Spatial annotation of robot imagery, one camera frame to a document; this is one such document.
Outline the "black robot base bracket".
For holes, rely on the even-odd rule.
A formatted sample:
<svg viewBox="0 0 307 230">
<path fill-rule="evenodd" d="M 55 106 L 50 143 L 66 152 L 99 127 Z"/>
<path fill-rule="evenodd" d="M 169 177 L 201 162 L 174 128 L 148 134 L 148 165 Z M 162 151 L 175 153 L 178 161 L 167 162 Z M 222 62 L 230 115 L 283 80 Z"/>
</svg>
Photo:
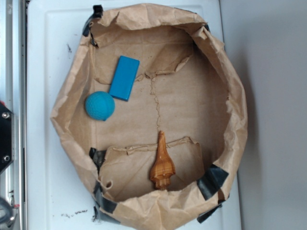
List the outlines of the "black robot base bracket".
<svg viewBox="0 0 307 230">
<path fill-rule="evenodd" d="M 11 165 L 13 154 L 13 113 L 0 102 L 0 173 Z"/>
</svg>

